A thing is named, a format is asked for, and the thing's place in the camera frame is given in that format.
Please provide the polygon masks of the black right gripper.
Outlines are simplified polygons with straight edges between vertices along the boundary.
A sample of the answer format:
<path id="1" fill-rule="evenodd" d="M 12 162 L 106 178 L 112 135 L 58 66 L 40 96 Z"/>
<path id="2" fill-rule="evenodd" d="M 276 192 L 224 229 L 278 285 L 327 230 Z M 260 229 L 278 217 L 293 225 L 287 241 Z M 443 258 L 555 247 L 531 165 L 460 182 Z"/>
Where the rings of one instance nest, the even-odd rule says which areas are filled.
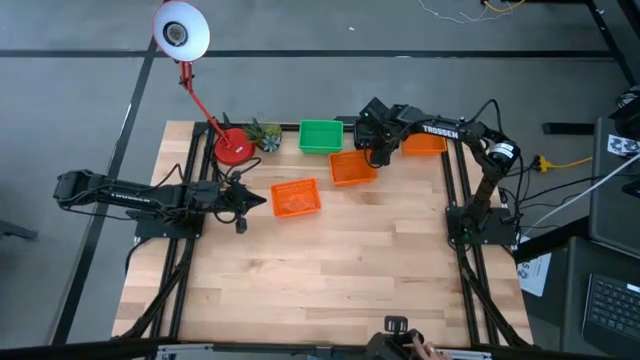
<path id="1" fill-rule="evenodd" d="M 392 120 L 393 115 L 393 109 L 387 107 L 379 98 L 373 97 L 360 111 L 360 145 L 374 146 L 377 143 L 388 143 L 391 146 L 398 146 L 402 126 Z M 370 147 L 369 152 L 370 165 L 388 166 L 393 148 L 385 146 L 378 151 L 375 147 Z"/>

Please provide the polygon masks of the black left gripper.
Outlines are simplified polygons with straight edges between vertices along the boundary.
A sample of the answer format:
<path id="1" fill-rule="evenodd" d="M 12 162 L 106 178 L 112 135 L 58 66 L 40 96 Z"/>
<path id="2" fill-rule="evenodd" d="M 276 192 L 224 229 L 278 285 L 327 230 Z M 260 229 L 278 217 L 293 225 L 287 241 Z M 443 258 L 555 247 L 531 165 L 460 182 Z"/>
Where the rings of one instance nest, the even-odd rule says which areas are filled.
<path id="1" fill-rule="evenodd" d="M 263 205 L 265 202 L 264 197 L 251 192 L 241 183 L 233 185 L 233 192 L 230 186 L 213 181 L 197 181 L 188 184 L 188 212 L 193 214 L 246 215 L 252 208 Z"/>

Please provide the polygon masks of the orange plastic slotted basket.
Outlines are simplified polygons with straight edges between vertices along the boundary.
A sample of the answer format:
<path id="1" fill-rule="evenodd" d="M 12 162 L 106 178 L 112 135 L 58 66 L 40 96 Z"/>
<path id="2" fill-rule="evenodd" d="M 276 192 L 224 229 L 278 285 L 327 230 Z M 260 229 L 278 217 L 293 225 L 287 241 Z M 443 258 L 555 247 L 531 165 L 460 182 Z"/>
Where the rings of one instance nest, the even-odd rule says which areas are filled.
<path id="1" fill-rule="evenodd" d="M 336 186 L 369 183 L 377 178 L 377 171 L 368 165 L 363 150 L 330 154 L 329 168 Z"/>
<path id="2" fill-rule="evenodd" d="M 410 135 L 402 143 L 402 154 L 404 156 L 426 156 L 438 155 L 447 150 L 447 140 L 429 134 Z"/>
<path id="3" fill-rule="evenodd" d="M 273 212 L 278 218 L 312 214 L 322 207 L 315 178 L 274 184 L 270 192 Z"/>

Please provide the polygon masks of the green plastic slotted basket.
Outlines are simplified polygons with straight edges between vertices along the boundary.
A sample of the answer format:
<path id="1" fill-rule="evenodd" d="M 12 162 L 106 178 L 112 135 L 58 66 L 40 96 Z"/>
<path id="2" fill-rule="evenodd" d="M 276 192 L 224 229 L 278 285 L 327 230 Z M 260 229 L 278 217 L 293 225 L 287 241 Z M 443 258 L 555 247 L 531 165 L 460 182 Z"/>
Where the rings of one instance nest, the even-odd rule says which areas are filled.
<path id="1" fill-rule="evenodd" d="M 344 125 L 336 120 L 302 120 L 299 149 L 305 154 L 330 154 L 343 149 Z"/>

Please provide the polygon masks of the potted succulent plant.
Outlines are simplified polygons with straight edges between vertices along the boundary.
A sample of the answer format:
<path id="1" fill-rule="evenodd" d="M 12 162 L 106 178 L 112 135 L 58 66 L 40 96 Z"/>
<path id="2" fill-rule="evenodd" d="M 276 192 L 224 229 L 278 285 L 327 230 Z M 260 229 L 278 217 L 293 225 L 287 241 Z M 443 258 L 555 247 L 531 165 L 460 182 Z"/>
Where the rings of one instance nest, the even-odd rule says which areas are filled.
<path id="1" fill-rule="evenodd" d="M 243 131 L 248 140 L 263 152 L 276 152 L 282 142 L 280 124 L 259 122 L 253 118 Z"/>

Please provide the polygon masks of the red desk lamp white shade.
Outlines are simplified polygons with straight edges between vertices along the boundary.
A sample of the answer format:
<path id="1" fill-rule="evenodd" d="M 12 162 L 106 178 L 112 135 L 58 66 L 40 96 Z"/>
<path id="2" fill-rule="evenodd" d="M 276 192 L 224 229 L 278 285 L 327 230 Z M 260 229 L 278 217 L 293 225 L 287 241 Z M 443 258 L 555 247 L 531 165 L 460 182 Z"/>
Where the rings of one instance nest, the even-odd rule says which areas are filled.
<path id="1" fill-rule="evenodd" d="M 255 153 L 251 143 L 240 128 L 223 129 L 218 120 L 207 110 L 193 86 L 193 63 L 202 58 L 210 45 L 210 29 L 204 15 L 183 0 L 169 0 L 154 13 L 152 35 L 157 46 L 179 66 L 179 85 L 188 93 L 218 136 L 213 154 L 224 165 L 240 165 Z"/>

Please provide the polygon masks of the black floor bar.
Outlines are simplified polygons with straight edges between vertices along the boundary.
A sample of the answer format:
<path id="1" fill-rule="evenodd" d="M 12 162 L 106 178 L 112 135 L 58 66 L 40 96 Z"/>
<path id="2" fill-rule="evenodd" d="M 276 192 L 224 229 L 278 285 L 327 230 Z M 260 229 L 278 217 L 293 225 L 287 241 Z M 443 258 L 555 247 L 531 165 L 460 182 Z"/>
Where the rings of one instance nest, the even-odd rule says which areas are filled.
<path id="1" fill-rule="evenodd" d="M 593 123 L 564 123 L 547 122 L 541 125 L 542 131 L 546 135 L 593 135 L 595 125 Z"/>

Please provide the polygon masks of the white paper sheet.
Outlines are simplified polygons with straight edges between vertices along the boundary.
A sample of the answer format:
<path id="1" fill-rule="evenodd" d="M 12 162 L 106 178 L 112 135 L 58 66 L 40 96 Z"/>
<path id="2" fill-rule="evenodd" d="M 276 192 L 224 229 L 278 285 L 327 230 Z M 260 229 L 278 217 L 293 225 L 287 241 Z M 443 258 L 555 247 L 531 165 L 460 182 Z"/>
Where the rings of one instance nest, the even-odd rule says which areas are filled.
<path id="1" fill-rule="evenodd" d="M 551 253 L 517 265 L 520 288 L 536 297 L 542 297 L 551 263 Z"/>

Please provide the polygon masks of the person's hand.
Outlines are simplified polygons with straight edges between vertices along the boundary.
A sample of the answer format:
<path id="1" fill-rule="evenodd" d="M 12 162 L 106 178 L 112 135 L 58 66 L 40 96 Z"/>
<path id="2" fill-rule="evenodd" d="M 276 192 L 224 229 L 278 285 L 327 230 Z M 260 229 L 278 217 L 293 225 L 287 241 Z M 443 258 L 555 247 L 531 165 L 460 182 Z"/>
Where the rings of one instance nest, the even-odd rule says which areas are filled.
<path id="1" fill-rule="evenodd" d="M 412 338 L 414 353 L 420 360 L 453 360 L 448 354 L 439 350 L 430 341 L 421 341 L 419 336 Z"/>

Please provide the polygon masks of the black floor foot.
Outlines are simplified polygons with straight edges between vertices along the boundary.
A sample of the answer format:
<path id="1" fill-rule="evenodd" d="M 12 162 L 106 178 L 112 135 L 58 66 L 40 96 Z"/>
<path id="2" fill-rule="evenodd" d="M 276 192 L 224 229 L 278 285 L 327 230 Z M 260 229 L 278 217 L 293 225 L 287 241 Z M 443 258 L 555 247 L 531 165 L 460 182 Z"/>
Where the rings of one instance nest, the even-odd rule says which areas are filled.
<path id="1" fill-rule="evenodd" d="M 0 220 L 0 240 L 4 237 L 18 237 L 25 240 L 34 240 L 37 236 L 37 231 L 29 230 L 8 221 Z"/>

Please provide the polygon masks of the black desk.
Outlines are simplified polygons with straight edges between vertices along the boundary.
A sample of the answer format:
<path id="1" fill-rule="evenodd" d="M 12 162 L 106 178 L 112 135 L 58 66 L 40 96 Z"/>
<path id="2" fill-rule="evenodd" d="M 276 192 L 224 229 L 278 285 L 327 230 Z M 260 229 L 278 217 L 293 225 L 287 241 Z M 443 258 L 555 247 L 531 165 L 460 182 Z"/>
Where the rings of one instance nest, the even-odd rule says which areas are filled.
<path id="1" fill-rule="evenodd" d="M 640 360 L 640 259 L 592 241 L 588 225 L 589 219 L 583 217 L 520 244 L 514 252 L 515 262 L 524 264 L 560 250 L 566 252 L 565 274 L 555 287 L 544 291 L 548 298 L 545 310 L 563 316 L 559 340 L 563 352 Z M 628 314 L 629 323 L 591 320 L 600 278 L 634 299 L 618 315 Z"/>

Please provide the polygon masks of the printed marker sheet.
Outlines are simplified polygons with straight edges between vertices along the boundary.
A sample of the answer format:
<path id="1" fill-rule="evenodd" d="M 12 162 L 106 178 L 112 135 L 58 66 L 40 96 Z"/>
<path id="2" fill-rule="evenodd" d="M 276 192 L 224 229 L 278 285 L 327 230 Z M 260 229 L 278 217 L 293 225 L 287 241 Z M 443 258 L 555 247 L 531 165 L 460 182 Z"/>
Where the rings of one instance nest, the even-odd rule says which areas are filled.
<path id="1" fill-rule="evenodd" d="M 618 156 L 635 156 L 640 153 L 640 141 L 609 134 L 607 151 Z"/>

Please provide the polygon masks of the black side table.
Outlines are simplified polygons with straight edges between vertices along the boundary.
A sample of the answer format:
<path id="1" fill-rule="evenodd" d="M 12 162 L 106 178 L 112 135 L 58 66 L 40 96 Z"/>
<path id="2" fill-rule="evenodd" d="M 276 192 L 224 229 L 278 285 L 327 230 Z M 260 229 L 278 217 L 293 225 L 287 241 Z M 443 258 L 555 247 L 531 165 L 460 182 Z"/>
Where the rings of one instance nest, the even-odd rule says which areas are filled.
<path id="1" fill-rule="evenodd" d="M 604 178 L 631 159 L 608 151 L 610 135 L 618 135 L 614 121 L 599 118 L 594 133 L 594 177 Z M 640 159 L 590 193 L 589 234 L 606 247 L 640 259 L 640 198 L 623 191 L 625 185 L 639 180 Z"/>

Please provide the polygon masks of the black table legs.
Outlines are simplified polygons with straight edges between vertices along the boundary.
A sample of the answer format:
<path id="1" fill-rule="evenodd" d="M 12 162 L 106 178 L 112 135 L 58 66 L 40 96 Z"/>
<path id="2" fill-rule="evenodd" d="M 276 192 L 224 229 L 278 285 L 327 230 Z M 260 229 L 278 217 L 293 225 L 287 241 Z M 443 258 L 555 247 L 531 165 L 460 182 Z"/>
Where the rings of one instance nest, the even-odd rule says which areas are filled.
<path id="1" fill-rule="evenodd" d="M 595 4 L 594 0 L 583 0 L 583 2 L 587 6 L 594 22 L 596 23 L 597 28 L 599 29 L 599 32 L 608 48 L 609 55 L 620 68 L 629 86 L 635 86 L 637 84 L 637 81 L 626 61 L 626 57 L 618 47 L 612 33 L 609 30 L 609 27 L 607 26 L 605 19 L 600 13 L 599 8 Z"/>

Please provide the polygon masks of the black keyboard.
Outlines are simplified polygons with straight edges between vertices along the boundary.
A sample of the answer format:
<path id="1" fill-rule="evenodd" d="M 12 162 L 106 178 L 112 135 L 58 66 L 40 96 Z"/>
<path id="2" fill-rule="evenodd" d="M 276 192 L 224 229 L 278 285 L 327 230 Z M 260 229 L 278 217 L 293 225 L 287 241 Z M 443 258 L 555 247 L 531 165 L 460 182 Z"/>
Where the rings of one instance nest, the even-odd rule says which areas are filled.
<path id="1" fill-rule="evenodd" d="M 640 285 L 592 273 L 581 335 L 611 356 L 640 360 Z"/>

